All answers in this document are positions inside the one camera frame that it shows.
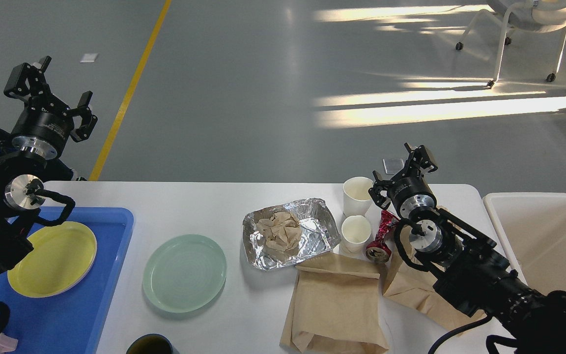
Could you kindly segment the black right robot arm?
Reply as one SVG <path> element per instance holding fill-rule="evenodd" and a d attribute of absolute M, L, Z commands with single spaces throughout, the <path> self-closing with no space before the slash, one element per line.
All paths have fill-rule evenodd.
<path fill-rule="evenodd" d="M 510 337 L 487 336 L 490 354 L 498 353 L 499 345 L 517 354 L 566 354 L 566 291 L 543 295 L 530 288 L 509 269 L 493 239 L 440 209 L 424 179 L 438 168 L 433 155 L 423 145 L 404 145 L 404 166 L 390 179 L 373 171 L 369 195 L 382 210 L 395 207 L 393 240 L 405 264 L 431 273 L 434 291 L 458 311 L 469 317 L 485 312 L 482 320 L 441 336 L 429 353 L 451 337 L 496 319 Z"/>

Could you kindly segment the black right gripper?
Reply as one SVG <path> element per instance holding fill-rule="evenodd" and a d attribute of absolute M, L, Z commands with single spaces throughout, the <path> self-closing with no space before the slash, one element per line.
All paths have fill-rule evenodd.
<path fill-rule="evenodd" d="M 397 172 L 397 181 L 394 176 L 385 179 L 379 171 L 373 170 L 374 182 L 368 194 L 381 210 L 388 210 L 394 204 L 400 218 L 412 220 L 420 209 L 433 210 L 437 206 L 437 199 L 425 176 L 438 170 L 438 164 L 425 145 L 405 143 L 404 147 L 408 155 L 403 168 Z"/>

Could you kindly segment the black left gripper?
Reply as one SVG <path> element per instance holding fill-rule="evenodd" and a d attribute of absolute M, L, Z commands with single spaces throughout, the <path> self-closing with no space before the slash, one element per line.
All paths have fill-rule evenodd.
<path fill-rule="evenodd" d="M 38 66 L 24 62 L 14 67 L 3 90 L 7 98 L 24 103 L 11 131 L 10 144 L 17 150 L 27 150 L 44 159 L 60 158 L 69 136 L 75 143 L 89 139 L 97 123 L 97 116 L 90 107 L 91 90 L 81 95 L 74 109 L 59 98 L 54 102 L 30 104 L 30 98 L 48 98 L 52 94 L 45 78 L 51 60 L 51 56 L 45 56 Z M 74 127 L 73 118 L 76 117 L 81 118 L 79 127 Z"/>

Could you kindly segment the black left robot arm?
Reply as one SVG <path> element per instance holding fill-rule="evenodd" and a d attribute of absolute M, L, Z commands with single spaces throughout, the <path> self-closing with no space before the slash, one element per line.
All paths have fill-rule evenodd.
<path fill-rule="evenodd" d="M 14 67 L 3 90 L 22 101 L 23 110 L 10 133 L 0 129 L 0 274 L 33 250 L 28 233 L 34 224 L 58 226 L 71 215 L 76 202 L 44 183 L 72 176 L 60 161 L 66 143 L 87 140 L 97 123 L 91 91 L 76 108 L 53 94 L 45 78 L 51 60 Z"/>

